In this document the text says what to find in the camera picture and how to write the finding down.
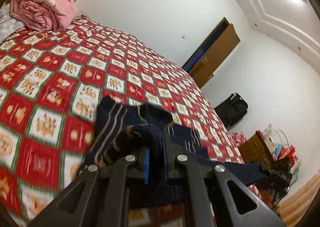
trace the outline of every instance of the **white wall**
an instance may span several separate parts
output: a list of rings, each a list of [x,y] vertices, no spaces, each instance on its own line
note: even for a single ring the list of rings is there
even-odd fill
[[[230,132],[243,131],[250,138],[270,122],[284,131],[302,159],[299,179],[289,194],[318,171],[320,76],[290,49],[252,30],[202,91],[213,107],[233,92],[248,103],[248,113]]]
[[[235,0],[77,0],[76,4],[92,20],[134,34],[181,66],[223,17],[234,23],[240,39],[250,29]]]

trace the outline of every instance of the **red and white checkered bedsheet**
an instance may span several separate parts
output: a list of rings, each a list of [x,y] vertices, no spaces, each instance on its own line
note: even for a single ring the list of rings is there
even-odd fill
[[[243,162],[193,79],[135,36],[84,19],[61,33],[24,28],[0,45],[0,201],[20,226],[73,180],[106,95],[162,106],[212,159]]]

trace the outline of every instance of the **brown door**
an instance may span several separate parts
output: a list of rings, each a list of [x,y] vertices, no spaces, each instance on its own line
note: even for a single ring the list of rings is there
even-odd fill
[[[233,24],[230,24],[189,71],[190,76],[199,88],[202,88],[208,82],[213,76],[213,72],[239,42],[240,39]]]

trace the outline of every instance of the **black bag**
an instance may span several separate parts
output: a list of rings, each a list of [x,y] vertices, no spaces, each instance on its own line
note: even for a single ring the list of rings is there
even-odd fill
[[[214,110],[227,128],[238,122],[248,112],[247,109],[248,104],[243,98],[238,93],[233,93]]]

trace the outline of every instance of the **red patterned cloth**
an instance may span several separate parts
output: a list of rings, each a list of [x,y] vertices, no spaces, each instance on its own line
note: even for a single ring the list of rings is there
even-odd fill
[[[0,45],[0,201],[20,226],[73,180],[106,95],[162,106],[212,159],[243,163],[193,79],[136,37],[83,19],[57,33],[24,28]]]

